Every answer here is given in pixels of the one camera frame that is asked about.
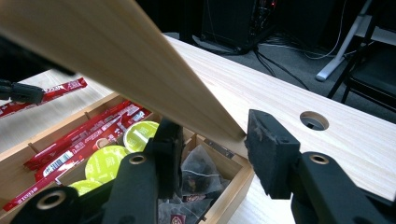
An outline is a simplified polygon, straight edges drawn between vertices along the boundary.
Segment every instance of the wooden crate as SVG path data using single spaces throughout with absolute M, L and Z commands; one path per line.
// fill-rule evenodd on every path
M 26 161 L 44 149 L 49 143 L 60 138 L 88 119 L 102 113 L 107 108 L 121 103 L 123 100 L 116 93 L 110 94 L 61 123 L 0 154 L 0 205 L 5 205 L 8 201 L 35 183 L 35 172 L 29 171 L 23 166 Z M 153 114 L 148 116 L 147 119 L 159 121 L 161 118 Z M 219 147 L 214 147 L 216 144 L 211 143 L 196 133 L 185 129 L 184 138 L 186 141 L 186 148 L 183 151 L 184 156 L 196 146 L 202 145 L 216 164 L 220 174 L 224 178 L 232 180 L 228 188 L 224 190 L 218 200 L 205 214 L 205 220 L 202 221 L 202 223 L 226 223 L 245 198 L 254 172 L 245 158 L 232 153 L 230 154 L 230 152 L 227 152 L 227 155 L 225 155 L 223 148 L 215 149 Z M 66 186 L 84 179 L 84 167 L 85 162 L 82 162 L 59 178 L 59 180 Z M 51 183 L 47 188 L 53 186 L 56 186 L 56 184 Z M 13 208 L 9 212 L 2 210 L 0 212 L 0 223 L 9 223 L 21 210 L 22 206 L 23 204 Z

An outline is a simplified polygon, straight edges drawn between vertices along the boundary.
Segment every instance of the red snack wrapper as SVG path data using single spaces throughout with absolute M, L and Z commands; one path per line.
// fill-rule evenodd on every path
M 114 140 L 116 138 L 116 136 L 123 134 L 123 132 L 125 132 L 129 126 L 138 122 L 139 120 L 141 120 L 142 118 L 146 117 L 149 114 L 150 114 L 150 112 L 147 109 L 143 108 L 143 109 L 139 110 L 137 113 L 134 113 L 128 119 L 127 119 L 128 116 L 123 117 L 123 118 L 122 118 L 122 116 L 116 118 L 115 119 L 116 121 L 111 122 L 111 124 L 109 124 L 109 126 L 106 128 L 106 130 L 103 131 L 103 134 L 92 134 L 91 136 L 89 136 L 87 139 L 90 139 L 90 140 L 86 139 L 87 143 L 90 142 L 89 144 L 87 144 L 84 148 L 81 148 L 79 151 L 77 151 L 76 154 L 73 154 L 73 156 L 71 156 L 69 160 L 67 160 L 62 165 L 60 165 L 59 167 L 54 169 L 52 172 L 48 172 L 45 177 L 42 177 L 41 179 L 39 179 L 32 187 L 30 187 L 29 189 L 27 189 L 26 191 L 24 191 L 23 193 L 21 193 L 20 195 L 15 197 L 13 200 L 8 202 L 6 205 L 4 205 L 3 209 L 5 211 L 11 210 L 13 207 L 25 202 L 26 200 L 30 199 L 31 197 L 33 197 L 38 191 L 40 191 L 41 189 L 46 187 L 52 181 L 56 181 L 58 184 L 61 184 L 57 180 L 57 178 L 59 178 L 66 171 L 73 168 L 77 164 L 88 159 L 93 154 L 93 152 L 95 152 L 97 150 L 95 147 L 93 147 L 93 142 L 96 142 L 97 139 L 102 138 L 104 135 L 107 135 L 107 139 Z M 71 155 L 70 152 L 72 152 L 72 151 L 68 152 L 69 150 L 70 150 L 70 148 L 68 150 L 66 150 L 66 152 L 63 154 L 63 156 L 64 155 L 66 155 L 66 157 L 70 156 Z
M 96 146 L 96 142 L 98 140 L 105 138 L 108 143 L 116 142 L 117 137 L 122 135 L 129 126 L 141 120 L 148 114 L 149 111 L 146 109 L 136 112 L 136 106 L 134 105 L 126 107 L 120 112 L 119 115 L 105 124 L 99 130 L 92 133 L 79 143 L 67 148 L 65 151 L 63 151 L 61 156 L 50 162 L 48 165 L 37 170 L 35 173 L 35 180 L 39 181 L 52 172 L 62 172 L 64 167 L 68 166 L 69 161 L 76 162 L 89 158 L 91 154 L 98 149 Z
M 131 104 L 132 102 L 130 101 L 124 101 L 121 104 L 109 108 L 102 114 L 95 116 L 94 118 L 83 123 L 76 129 L 72 130 L 68 134 L 64 135 L 62 138 L 52 143 L 50 146 L 46 147 L 40 153 L 34 155 L 33 158 L 27 161 L 24 165 L 28 167 L 30 170 L 36 170 L 41 168 L 42 166 L 46 165 L 49 161 L 53 160 L 56 157 L 59 157 L 60 154 L 64 152 L 65 148 L 71 147 L 79 143 L 89 134 L 100 129 L 103 125 L 111 121 L 123 109 L 125 109 L 127 106 Z M 136 110 L 140 108 L 141 108 L 140 105 L 136 105 Z
M 0 118 L 4 118 L 6 116 L 15 114 L 22 110 L 27 110 L 27 109 L 36 107 L 38 105 L 43 105 L 49 101 L 52 101 L 56 98 L 66 95 L 67 93 L 85 88 L 86 86 L 87 86 L 87 82 L 85 82 L 84 78 L 81 77 L 77 80 L 66 82 L 62 85 L 44 89 L 45 93 L 43 96 L 43 100 L 41 101 L 40 104 L 10 102 L 5 105 L 1 105 L 0 106 Z

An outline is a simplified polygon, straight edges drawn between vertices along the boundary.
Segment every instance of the yellow-green disc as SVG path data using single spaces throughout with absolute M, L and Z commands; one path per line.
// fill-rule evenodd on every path
M 75 188 L 78 192 L 78 196 L 81 196 L 85 193 L 90 192 L 93 189 L 100 187 L 101 185 L 101 183 L 93 180 L 80 180 L 69 185 L 69 187 Z
M 145 149 L 150 137 L 154 137 L 158 129 L 154 121 L 139 121 L 125 132 L 123 143 L 129 152 L 141 152 Z
M 108 146 L 97 150 L 87 161 L 85 176 L 102 184 L 115 179 L 121 160 L 126 155 L 126 148 L 121 146 Z

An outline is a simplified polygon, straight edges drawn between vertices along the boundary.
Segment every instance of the clamp jaw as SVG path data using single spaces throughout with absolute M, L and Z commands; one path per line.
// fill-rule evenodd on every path
M 183 128 L 162 119 L 145 150 L 122 159 L 114 180 L 80 197 L 70 187 L 43 190 L 11 223 L 157 223 L 158 199 L 181 195 L 183 147 Z
M 296 223 L 396 223 L 396 202 L 358 188 L 330 156 L 300 142 L 270 114 L 250 110 L 247 154 L 272 199 L 291 199 Z
M 0 100 L 39 104 L 43 96 L 44 90 L 39 87 L 0 79 Z

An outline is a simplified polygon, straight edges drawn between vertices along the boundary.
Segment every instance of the wooden tabletop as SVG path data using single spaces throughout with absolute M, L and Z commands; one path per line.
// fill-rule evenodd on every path
M 250 108 L 270 113 L 301 142 L 302 152 L 318 151 L 335 158 L 358 186 L 389 200 L 394 199 L 395 124 L 175 39 L 167 40 L 243 130 L 247 129 Z M 24 82 L 47 88 L 75 78 L 48 71 Z M 87 82 L 88 87 L 84 90 L 0 119 L 0 151 L 17 145 L 112 92 L 89 78 Z M 314 131 L 303 125 L 300 116 L 307 111 L 323 116 L 329 127 L 325 131 Z M 246 199 L 230 220 L 230 223 L 292 222 L 290 202 L 272 201 L 265 196 L 256 176 Z

